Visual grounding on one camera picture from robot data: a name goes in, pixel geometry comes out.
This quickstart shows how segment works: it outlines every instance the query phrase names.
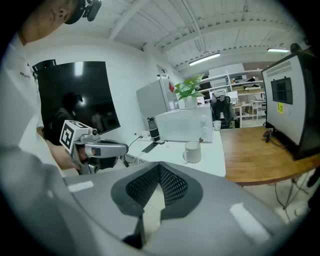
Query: white marker cube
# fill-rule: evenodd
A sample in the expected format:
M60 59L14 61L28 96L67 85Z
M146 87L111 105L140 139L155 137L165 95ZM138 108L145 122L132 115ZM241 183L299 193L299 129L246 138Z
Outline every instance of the white marker cube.
M89 129L91 127L79 121L65 120L60 135L60 143L71 154L74 142L78 141L83 134L88 134Z

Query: mouth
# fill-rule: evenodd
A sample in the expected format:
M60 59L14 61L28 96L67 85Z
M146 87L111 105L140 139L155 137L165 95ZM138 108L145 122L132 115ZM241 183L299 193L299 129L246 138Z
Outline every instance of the mouth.
M56 14L54 13L53 10L51 10L52 13L52 22L51 22L51 26L54 24L55 20L56 20Z

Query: black mesh gripper pad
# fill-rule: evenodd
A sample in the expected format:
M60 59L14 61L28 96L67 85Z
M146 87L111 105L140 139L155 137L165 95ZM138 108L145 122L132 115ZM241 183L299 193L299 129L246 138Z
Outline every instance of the black mesh gripper pad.
M154 162L111 188L111 197L123 214L141 217L143 208L160 184L165 202L161 219L183 218L200 203L203 189L199 182L165 162Z

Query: small red object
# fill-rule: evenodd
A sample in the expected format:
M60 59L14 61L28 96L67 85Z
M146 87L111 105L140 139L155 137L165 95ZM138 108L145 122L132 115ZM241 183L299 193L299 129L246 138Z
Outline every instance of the small red object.
M172 93L173 93L174 90L175 90L175 88L172 86L171 82L169 82L169 89L170 89L170 91L171 91Z

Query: white microwave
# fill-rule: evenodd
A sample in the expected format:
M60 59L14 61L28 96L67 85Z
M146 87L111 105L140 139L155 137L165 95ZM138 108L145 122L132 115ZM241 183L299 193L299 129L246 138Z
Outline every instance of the white microwave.
M210 104L194 109L176 109L155 116L160 140L212 142L213 123Z

